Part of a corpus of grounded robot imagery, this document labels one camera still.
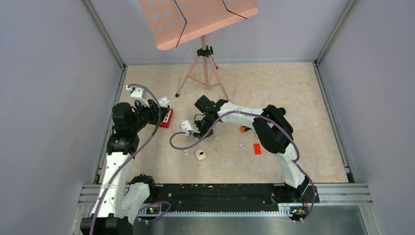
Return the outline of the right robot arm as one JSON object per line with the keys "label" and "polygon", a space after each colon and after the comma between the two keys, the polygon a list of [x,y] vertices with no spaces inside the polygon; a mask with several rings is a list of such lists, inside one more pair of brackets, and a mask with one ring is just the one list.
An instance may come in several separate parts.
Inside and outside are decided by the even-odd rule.
{"label": "right robot arm", "polygon": [[214,102],[205,95],[194,105],[203,114],[203,118],[195,122],[195,137],[212,135],[213,127],[218,122],[235,123],[254,130],[262,147],[275,154],[288,187],[288,198],[299,202],[307,195],[310,181],[299,169],[300,152],[294,142],[294,129],[285,118],[284,108],[274,105],[263,109],[249,108],[224,99]]}

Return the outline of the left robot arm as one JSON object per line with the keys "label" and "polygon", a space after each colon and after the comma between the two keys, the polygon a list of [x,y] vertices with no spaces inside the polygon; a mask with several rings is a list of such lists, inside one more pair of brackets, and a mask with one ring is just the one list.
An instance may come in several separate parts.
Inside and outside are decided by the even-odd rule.
{"label": "left robot arm", "polygon": [[138,150],[138,132],[148,124],[159,127],[171,110],[169,105],[159,107],[151,99],[148,104],[122,102],[112,108],[114,124],[106,147],[105,174],[90,215],[81,220],[84,235],[131,235],[142,205],[157,196],[153,178],[146,175],[125,189]]}

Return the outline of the white charging case gold trim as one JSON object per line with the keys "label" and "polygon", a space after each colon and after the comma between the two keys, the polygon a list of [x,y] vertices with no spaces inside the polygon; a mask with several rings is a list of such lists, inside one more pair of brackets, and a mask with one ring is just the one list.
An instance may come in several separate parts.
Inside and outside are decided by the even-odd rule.
{"label": "white charging case gold trim", "polygon": [[168,97],[164,96],[158,99],[158,103],[161,108],[170,109],[171,100]]}

